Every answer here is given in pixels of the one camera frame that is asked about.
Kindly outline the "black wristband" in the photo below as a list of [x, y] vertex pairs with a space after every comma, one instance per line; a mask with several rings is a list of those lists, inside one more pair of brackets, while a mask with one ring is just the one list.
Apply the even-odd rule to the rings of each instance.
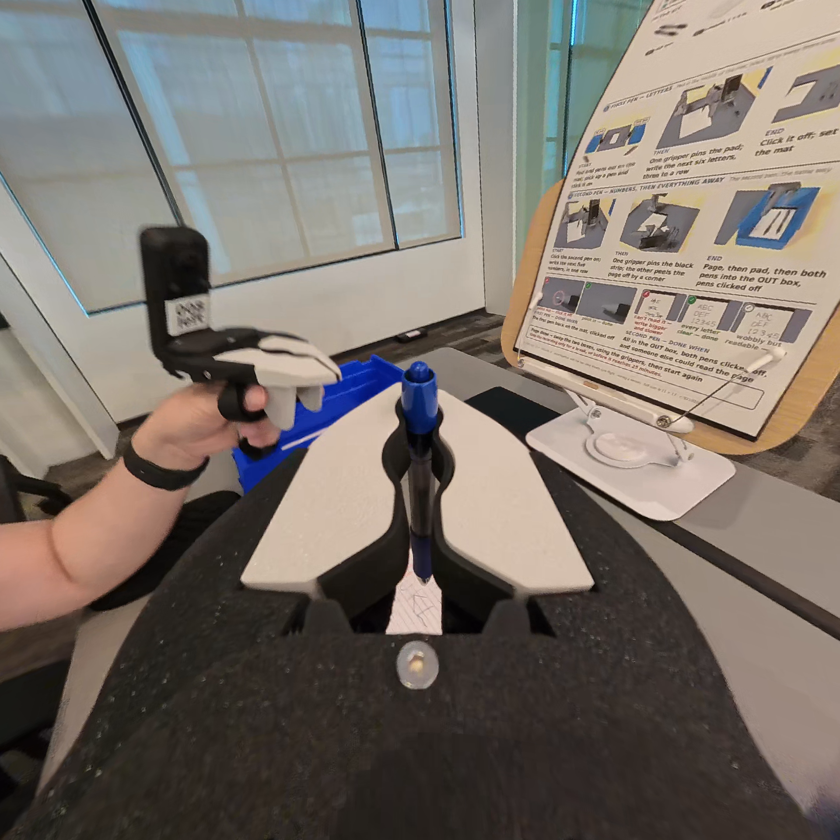
[[192, 469], [173, 469], [162, 467], [141, 456], [133, 442], [133, 437], [122, 452], [122, 463], [131, 476], [147, 487], [167, 492], [185, 490], [192, 487], [204, 474], [211, 458], [205, 457], [200, 465]]

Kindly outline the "person's left forearm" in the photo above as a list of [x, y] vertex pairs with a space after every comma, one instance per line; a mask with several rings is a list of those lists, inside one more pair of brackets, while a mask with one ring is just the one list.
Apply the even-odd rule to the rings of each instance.
[[2, 524], [2, 631], [74, 613], [126, 581], [160, 548], [186, 494], [143, 483], [120, 460], [57, 517]]

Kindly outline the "printed instruction poster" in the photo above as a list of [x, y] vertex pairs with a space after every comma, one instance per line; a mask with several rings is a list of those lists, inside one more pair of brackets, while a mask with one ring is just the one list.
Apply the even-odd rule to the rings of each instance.
[[513, 349], [756, 441], [838, 311], [838, 2], [653, 2], [583, 131]]

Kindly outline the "person's left hand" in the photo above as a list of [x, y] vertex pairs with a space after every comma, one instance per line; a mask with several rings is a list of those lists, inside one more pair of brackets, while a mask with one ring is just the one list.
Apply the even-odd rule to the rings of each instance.
[[132, 437], [136, 454], [163, 469], [193, 470], [245, 438], [257, 448], [275, 445], [280, 430], [267, 418], [234, 423], [219, 412], [221, 383], [192, 384], [168, 397]]

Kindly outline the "blue plastic bin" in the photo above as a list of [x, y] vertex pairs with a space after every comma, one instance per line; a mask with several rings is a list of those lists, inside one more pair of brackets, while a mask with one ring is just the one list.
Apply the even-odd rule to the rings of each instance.
[[327, 429], [391, 386], [401, 384], [403, 379], [402, 368], [375, 354], [367, 361], [353, 360], [341, 364], [340, 370], [342, 381], [324, 387], [321, 408], [317, 412], [308, 410], [300, 403], [296, 404], [292, 428], [280, 433], [274, 447], [256, 449], [245, 440], [233, 449], [232, 456], [243, 493], [254, 489], [295, 451], [309, 447], [281, 451], [282, 444], [319, 429]]

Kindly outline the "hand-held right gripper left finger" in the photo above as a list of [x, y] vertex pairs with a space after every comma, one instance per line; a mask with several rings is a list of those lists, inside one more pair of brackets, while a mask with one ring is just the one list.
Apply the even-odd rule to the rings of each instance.
[[401, 386], [344, 415], [306, 450], [240, 581], [335, 601], [352, 625], [388, 625], [410, 559]]

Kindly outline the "blue retractable pen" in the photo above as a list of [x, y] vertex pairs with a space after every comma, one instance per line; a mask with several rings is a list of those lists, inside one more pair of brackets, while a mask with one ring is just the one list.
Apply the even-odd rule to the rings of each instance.
[[401, 405], [411, 459], [407, 486], [413, 572], [425, 585], [433, 577], [433, 440], [438, 423], [437, 378], [426, 362], [416, 361], [405, 371]]

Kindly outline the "large grid window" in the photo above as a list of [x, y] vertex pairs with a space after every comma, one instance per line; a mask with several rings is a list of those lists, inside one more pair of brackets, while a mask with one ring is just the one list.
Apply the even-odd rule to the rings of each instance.
[[87, 316], [463, 234], [447, 2], [2, 2], [2, 178]]

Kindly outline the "white lined notepad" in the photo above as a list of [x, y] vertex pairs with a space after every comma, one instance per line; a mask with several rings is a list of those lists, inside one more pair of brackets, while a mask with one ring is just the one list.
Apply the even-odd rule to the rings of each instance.
[[386, 635], [441, 635], [443, 633], [442, 593], [431, 579], [423, 583], [408, 568], [395, 588]]

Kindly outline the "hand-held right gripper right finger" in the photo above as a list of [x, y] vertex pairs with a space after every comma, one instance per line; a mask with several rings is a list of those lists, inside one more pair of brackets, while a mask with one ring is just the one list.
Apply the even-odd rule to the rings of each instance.
[[531, 451], [446, 391], [434, 437], [434, 579], [484, 623], [504, 600], [590, 591], [595, 582]]

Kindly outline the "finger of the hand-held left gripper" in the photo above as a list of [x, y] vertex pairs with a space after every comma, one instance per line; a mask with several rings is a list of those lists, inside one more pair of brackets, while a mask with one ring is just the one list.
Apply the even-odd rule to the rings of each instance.
[[320, 350], [258, 350], [257, 382], [267, 389], [331, 385], [342, 381], [338, 365]]
[[285, 333], [267, 333], [262, 335], [259, 339], [259, 349], [271, 354], [290, 354], [317, 361], [332, 361], [327, 354], [320, 351], [311, 342]]

